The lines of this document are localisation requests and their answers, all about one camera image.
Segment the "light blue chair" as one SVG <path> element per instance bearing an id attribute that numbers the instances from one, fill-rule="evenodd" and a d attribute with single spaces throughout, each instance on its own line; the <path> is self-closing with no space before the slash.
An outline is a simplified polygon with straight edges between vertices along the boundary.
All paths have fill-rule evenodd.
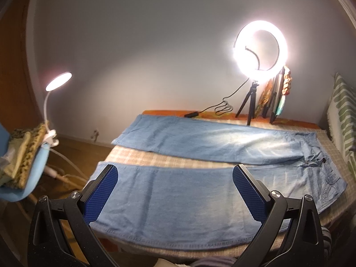
<path id="1" fill-rule="evenodd" d="M 36 187 L 49 156 L 44 123 L 9 133 L 1 127 L 1 199 L 16 202 Z"/>

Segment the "leopard print cloth pile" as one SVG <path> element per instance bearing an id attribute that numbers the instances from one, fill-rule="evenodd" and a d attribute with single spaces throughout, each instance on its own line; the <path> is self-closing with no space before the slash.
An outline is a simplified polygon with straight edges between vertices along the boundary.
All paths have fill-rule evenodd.
<path id="1" fill-rule="evenodd" d="M 1 186 L 25 188 L 46 133 L 45 123 L 42 122 L 35 128 L 15 129 L 10 134 L 8 154 L 1 158 Z"/>

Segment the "colourful items leaning on wall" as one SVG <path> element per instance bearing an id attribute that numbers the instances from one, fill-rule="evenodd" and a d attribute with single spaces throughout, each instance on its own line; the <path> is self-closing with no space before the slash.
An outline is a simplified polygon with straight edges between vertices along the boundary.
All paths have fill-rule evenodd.
<path id="1" fill-rule="evenodd" d="M 290 68 L 285 65 L 280 73 L 264 86 L 255 109 L 255 117 L 266 118 L 269 115 L 270 123 L 273 123 L 284 109 L 286 97 L 290 94 L 291 81 Z"/>

